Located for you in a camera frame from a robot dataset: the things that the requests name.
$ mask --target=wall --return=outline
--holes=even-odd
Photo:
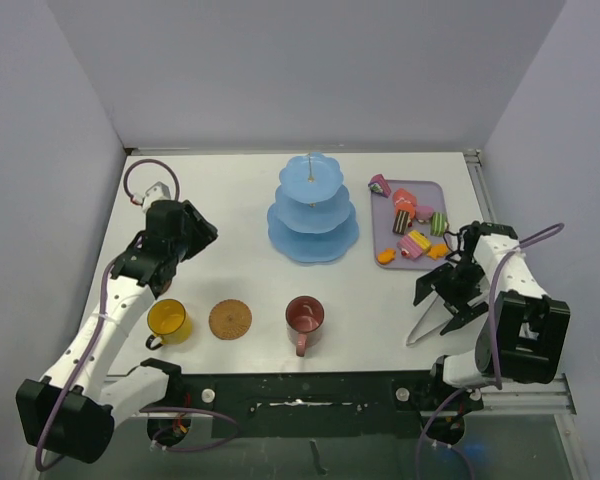
[[[128,147],[484,145],[564,0],[48,0]]]
[[[121,144],[42,0],[0,0],[0,480],[25,452],[15,392],[76,331]]]
[[[487,143],[498,219],[528,234],[562,220],[529,253],[572,308],[564,370],[589,468],[600,479],[600,0],[568,0]]]

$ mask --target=gray floor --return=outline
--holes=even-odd
[[[209,439],[210,422],[196,419],[182,445]],[[318,439],[320,475],[309,439],[238,439],[200,454],[150,452],[143,420],[128,420],[106,453],[93,465],[64,460],[44,480],[102,479],[265,479],[265,480],[410,480],[415,479],[415,440],[384,435]],[[571,480],[552,416],[474,417],[459,444],[470,458],[476,479]],[[423,480],[468,479],[462,460],[446,449],[424,449]]]

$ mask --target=mug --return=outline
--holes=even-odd
[[[182,305],[177,300],[166,299],[157,302],[147,315],[149,335],[145,346],[149,350],[157,350],[163,345],[177,345],[184,342],[193,331],[193,321]],[[153,341],[159,338],[160,343],[154,345]]]
[[[287,305],[285,313],[289,338],[296,345],[296,355],[304,354],[322,337],[320,326],[324,323],[324,308],[313,297],[294,298]]]

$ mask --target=blue cake stand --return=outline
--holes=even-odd
[[[330,262],[346,253],[359,229],[343,180],[338,162],[321,153],[289,160],[267,212],[276,249],[301,263]]]

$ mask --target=purple tray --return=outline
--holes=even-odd
[[[419,182],[410,180],[387,180],[391,187],[391,195],[385,198],[382,195],[371,193],[371,220],[373,222],[373,258],[384,252],[387,248],[396,250],[396,259],[388,265],[380,265],[376,260],[376,264],[382,268],[392,270],[433,270],[445,262],[444,257],[438,260],[422,255],[416,260],[409,260],[400,255],[397,243],[402,238],[402,235],[393,233],[393,220],[395,219],[395,207],[393,206],[393,193],[399,188],[404,188],[406,191],[413,193],[418,199],[418,205],[429,205],[436,212],[447,213],[447,207],[444,204],[444,195],[442,187],[435,182]],[[425,234],[433,245],[444,243],[442,237],[434,237],[429,231],[431,224],[419,223],[413,221],[413,227],[407,229],[407,233],[411,230],[418,230]]]

